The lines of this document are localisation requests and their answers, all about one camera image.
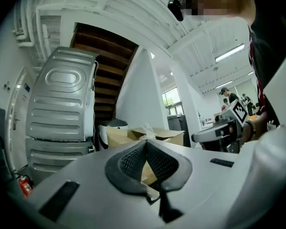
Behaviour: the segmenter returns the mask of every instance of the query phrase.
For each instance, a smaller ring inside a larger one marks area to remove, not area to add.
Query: red fire extinguisher
[[[24,196],[27,197],[33,191],[30,178],[28,176],[20,176],[18,182]]]

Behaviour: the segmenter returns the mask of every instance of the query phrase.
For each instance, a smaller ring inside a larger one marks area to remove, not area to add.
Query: white door
[[[10,112],[10,151],[11,158],[16,171],[28,164],[25,154],[25,122],[29,99],[33,90],[34,80],[28,73],[23,71],[23,75],[16,83],[16,95],[12,100]]]

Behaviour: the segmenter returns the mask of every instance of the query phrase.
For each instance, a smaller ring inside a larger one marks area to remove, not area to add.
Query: black slot
[[[39,213],[52,221],[56,221],[79,186],[74,181],[67,181],[40,209]]]
[[[232,167],[234,162],[231,161],[226,161],[226,160],[222,160],[222,159],[218,159],[218,158],[214,158],[210,161],[211,163],[220,165],[220,166],[226,166],[226,167]]]

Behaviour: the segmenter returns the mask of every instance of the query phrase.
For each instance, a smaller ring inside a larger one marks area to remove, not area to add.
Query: black sticker
[[[56,221],[79,186],[80,185],[74,181],[66,181],[53,197],[51,197],[51,199],[39,210],[39,213],[52,221]]]
[[[30,87],[26,83],[24,84],[24,89],[27,90],[28,93],[30,92]]]
[[[238,119],[243,123],[247,117],[247,111],[244,109],[244,107],[237,102],[233,108],[233,111]]]

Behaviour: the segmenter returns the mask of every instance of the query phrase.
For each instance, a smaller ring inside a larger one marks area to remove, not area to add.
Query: window
[[[183,108],[182,105],[176,106],[177,114],[178,115],[183,115]]]
[[[172,104],[176,104],[178,102],[181,102],[177,88],[174,88],[174,89],[166,92],[165,96],[166,96],[167,102],[171,102]]]
[[[176,115],[176,108],[170,108],[171,115]]]
[[[162,94],[162,98],[164,106],[169,110],[170,115],[184,114],[184,109],[177,87]]]

